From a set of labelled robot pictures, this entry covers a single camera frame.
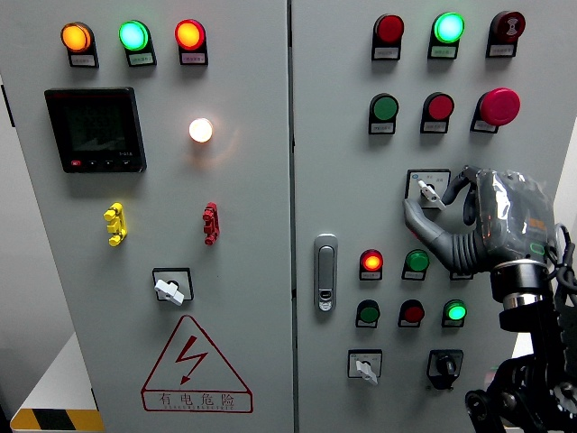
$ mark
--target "red terminal connector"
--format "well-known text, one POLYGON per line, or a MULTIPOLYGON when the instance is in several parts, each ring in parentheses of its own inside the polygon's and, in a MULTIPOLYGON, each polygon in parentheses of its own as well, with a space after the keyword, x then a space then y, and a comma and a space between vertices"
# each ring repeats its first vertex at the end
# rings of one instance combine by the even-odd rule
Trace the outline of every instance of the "red terminal connector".
POLYGON ((204 232, 206 234, 205 244, 212 245, 220 235, 220 225, 218 225, 218 209, 216 203, 212 201, 205 207, 205 213, 202 215, 205 221, 204 232))

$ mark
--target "white switch handle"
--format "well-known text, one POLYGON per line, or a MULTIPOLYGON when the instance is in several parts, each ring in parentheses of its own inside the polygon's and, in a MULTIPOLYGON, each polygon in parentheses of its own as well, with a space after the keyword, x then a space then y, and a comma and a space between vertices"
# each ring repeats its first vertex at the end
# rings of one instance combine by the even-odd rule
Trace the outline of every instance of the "white switch handle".
POLYGON ((377 375, 372 372, 371 366, 369 364, 357 361, 357 373, 360 374, 362 378, 371 385, 376 386, 379 384, 377 375))
POLYGON ((179 292, 179 286, 174 282, 168 283, 163 280, 158 280, 154 289, 158 292, 161 299, 169 300, 179 307, 182 305, 184 294, 179 292))
POLYGON ((441 198, 439 197, 439 195, 435 192, 434 189, 432 189, 431 187, 429 187, 426 183, 424 183, 424 181, 419 180, 418 182, 418 186, 421 188, 421 193, 425 196, 425 198, 427 200, 429 200, 431 203, 433 203, 435 206, 437 206, 439 209, 441 210, 445 210, 446 206, 444 205, 443 201, 441 201, 441 198))

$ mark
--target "illuminated indicator light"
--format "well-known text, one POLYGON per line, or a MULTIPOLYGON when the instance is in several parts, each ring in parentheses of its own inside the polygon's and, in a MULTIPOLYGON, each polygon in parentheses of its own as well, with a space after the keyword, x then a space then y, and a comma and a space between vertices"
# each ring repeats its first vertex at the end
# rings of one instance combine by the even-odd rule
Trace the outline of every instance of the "illuminated indicator light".
POLYGON ((138 21, 127 21, 121 25, 118 37, 128 51, 142 50, 149 40, 148 30, 138 21))
POLYGON ((418 323, 425 317, 425 312, 420 307, 409 307, 404 314, 404 319, 408 323, 418 323))
POLYGON ((86 51, 92 44, 88 29, 80 23, 68 23, 60 32, 60 38, 66 48, 72 52, 86 51))
POLYGON ((379 120, 389 120, 398 112, 398 104, 392 97, 382 97, 372 109, 379 120))
POLYGON ((193 120, 188 133, 195 142, 206 143, 213 136, 213 124, 205 118, 193 120))
POLYGON ((530 246, 533 253, 545 255, 545 248, 541 244, 531 244, 530 246))
POLYGON ((429 256, 424 251, 418 250, 407 254, 405 262, 411 271, 422 272, 429 267, 429 256))
POLYGON ((194 20, 181 21, 174 30, 174 36, 180 48, 187 51, 196 50, 205 41, 205 30, 194 20))
POLYGON ((396 15, 384 15, 377 25, 377 35, 385 43, 399 41, 404 31, 405 24, 396 15))
POLYGON ((434 97, 429 103, 429 114, 435 120, 444 120, 449 117, 454 110, 453 100, 447 95, 439 95, 434 97))
POLYGON ((462 320, 467 315, 467 308, 461 300, 452 300, 448 302, 444 311, 446 316, 451 320, 462 320))
POLYGON ((495 88, 481 101, 481 118, 488 124, 502 126, 511 123, 521 109, 521 99, 510 88, 495 88))
POLYGON ((454 43, 461 39, 465 30, 465 21, 455 12, 442 14, 435 20, 435 37, 442 43, 454 43))
POLYGON ((362 266, 369 272, 375 272, 382 266, 382 255, 379 252, 371 251, 362 257, 362 266))

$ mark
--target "yellow terminal connector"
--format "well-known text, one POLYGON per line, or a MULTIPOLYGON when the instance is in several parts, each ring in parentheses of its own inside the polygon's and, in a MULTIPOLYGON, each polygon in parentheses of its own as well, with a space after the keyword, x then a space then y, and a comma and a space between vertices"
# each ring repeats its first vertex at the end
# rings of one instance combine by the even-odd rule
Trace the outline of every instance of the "yellow terminal connector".
POLYGON ((108 222, 106 230, 113 234, 108 243, 110 246, 118 246, 128 234, 126 230, 126 221, 124 219, 124 207, 121 203, 113 203, 103 215, 105 221, 108 222))

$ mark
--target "yellow black hazard stripe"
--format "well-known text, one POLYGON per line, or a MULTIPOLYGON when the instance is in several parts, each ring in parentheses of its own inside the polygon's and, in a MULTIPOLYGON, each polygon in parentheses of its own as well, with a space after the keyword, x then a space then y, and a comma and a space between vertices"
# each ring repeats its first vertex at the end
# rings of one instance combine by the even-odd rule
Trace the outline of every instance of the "yellow black hazard stripe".
POLYGON ((14 431, 105 431, 98 410, 20 409, 10 427, 14 431))

